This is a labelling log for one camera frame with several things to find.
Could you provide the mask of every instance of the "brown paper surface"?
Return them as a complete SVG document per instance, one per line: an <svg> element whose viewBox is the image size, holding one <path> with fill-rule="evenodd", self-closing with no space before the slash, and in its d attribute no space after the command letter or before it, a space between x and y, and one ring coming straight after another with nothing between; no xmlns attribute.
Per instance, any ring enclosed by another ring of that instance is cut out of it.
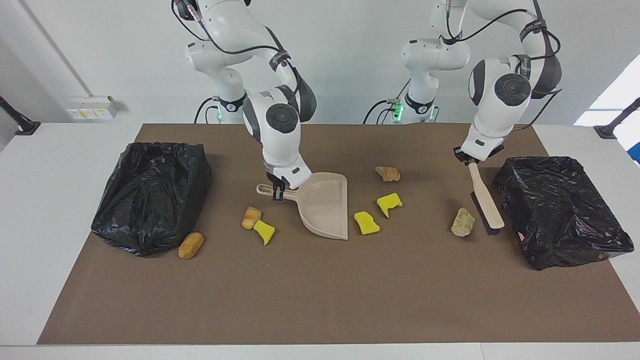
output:
<svg viewBox="0 0 640 360"><path fill-rule="evenodd" d="M177 249L136 258L89 236L39 344L328 344L640 341L640 315L604 261L532 270L510 226L486 235L452 148L464 124L303 126L314 172L349 181L349 241L308 232L296 204L255 193L266 177L261 146L242 125L145 125L142 142L205 145L211 190L194 259ZM510 156L545 156L533 130L513 133ZM400 170L383 183L375 166ZM404 204L386 219L378 197ZM247 206L276 227L268 246L241 227ZM460 207L477 218L468 238L450 232ZM368 211L381 231L359 235Z"/></svg>

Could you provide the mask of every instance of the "beige dustpan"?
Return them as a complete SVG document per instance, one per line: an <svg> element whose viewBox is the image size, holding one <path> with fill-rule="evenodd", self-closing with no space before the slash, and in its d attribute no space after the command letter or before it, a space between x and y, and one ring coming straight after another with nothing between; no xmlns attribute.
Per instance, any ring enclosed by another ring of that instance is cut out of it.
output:
<svg viewBox="0 0 640 360"><path fill-rule="evenodd" d="M256 192L273 196L271 185L260 184ZM329 239L348 240L347 178L318 172L297 190L287 190L284 198L298 203L302 223L314 234Z"/></svg>

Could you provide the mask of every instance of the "wall outlet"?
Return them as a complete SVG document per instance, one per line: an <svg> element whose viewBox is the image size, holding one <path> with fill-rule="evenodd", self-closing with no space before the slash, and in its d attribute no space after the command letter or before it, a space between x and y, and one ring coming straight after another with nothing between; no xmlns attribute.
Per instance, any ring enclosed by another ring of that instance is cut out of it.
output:
<svg viewBox="0 0 640 360"><path fill-rule="evenodd" d="M95 109L97 103L85 103L80 107L80 114L87 120L99 120L100 118L95 113L93 109Z"/></svg>
<svg viewBox="0 0 640 360"><path fill-rule="evenodd" d="M100 102L93 107L93 112L98 116L98 119L113 120L118 115L118 108L113 101Z"/></svg>
<svg viewBox="0 0 640 360"><path fill-rule="evenodd" d="M84 117L84 115L82 114L82 111L80 110L81 108L82 108L82 104L78 102L74 102L72 104L69 104L69 106L67 106L67 113L73 120L86 120L86 117Z"/></svg>

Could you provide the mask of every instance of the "wooden brush handle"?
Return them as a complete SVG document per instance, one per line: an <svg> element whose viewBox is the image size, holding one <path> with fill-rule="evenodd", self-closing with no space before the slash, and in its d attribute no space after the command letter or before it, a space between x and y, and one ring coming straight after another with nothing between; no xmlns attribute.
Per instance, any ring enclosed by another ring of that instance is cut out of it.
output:
<svg viewBox="0 0 640 360"><path fill-rule="evenodd" d="M484 213L487 223L492 229L502 229L504 227L504 221L498 212L498 208L495 207L495 203L491 198L491 194L489 194L489 190L486 188L484 181L480 177L478 164L469 164L469 172L471 173L471 180L474 182L474 192L476 193L478 203L480 204L480 208Z"/></svg>

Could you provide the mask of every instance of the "sponge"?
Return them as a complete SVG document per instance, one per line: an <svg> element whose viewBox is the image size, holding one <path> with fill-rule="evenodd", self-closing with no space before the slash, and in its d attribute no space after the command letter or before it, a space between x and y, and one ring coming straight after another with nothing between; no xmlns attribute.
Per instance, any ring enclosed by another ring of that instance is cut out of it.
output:
<svg viewBox="0 0 640 360"><path fill-rule="evenodd" d="M396 206L402 206L400 196L398 196L397 193L381 197L378 199L377 203L387 218L389 218L389 209L393 209Z"/></svg>
<svg viewBox="0 0 640 360"><path fill-rule="evenodd" d="M268 225L261 220L258 220L255 223L255 225L253 226L253 230L256 230L258 234L260 234L260 236L262 237L262 240L264 241L264 246L267 246L269 241L271 241L271 237L273 236L273 233L276 232L275 227Z"/></svg>
<svg viewBox="0 0 640 360"><path fill-rule="evenodd" d="M360 232L363 235L373 234L380 231L380 226L373 220L371 214L366 211L362 211L353 215L358 225L360 226Z"/></svg>

